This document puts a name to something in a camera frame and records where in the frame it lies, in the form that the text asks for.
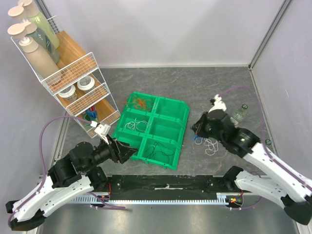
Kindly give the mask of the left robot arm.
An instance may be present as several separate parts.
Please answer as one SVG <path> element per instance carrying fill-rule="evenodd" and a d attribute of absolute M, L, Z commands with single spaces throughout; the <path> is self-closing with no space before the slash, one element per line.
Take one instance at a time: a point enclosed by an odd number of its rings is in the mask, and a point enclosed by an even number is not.
<path fill-rule="evenodd" d="M 108 178 L 100 164 L 109 159 L 123 164 L 137 152 L 137 148 L 116 138 L 102 139 L 97 147 L 85 141 L 78 143 L 27 196 L 6 203 L 11 215 L 9 227 L 12 231 L 30 231 L 72 199 L 105 190 Z"/>

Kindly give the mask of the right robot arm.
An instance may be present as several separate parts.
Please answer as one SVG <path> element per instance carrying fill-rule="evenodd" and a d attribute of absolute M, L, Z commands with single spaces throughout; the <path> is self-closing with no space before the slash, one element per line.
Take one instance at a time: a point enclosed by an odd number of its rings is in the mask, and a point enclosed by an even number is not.
<path fill-rule="evenodd" d="M 264 197 L 280 206 L 294 221 L 308 225 L 312 219 L 312 181 L 297 172 L 245 128 L 235 127 L 223 110 L 204 112 L 191 127 L 195 135 L 214 138 L 230 153 L 263 171 L 270 180 L 233 166 L 223 179 L 229 192 L 238 188 Z"/>

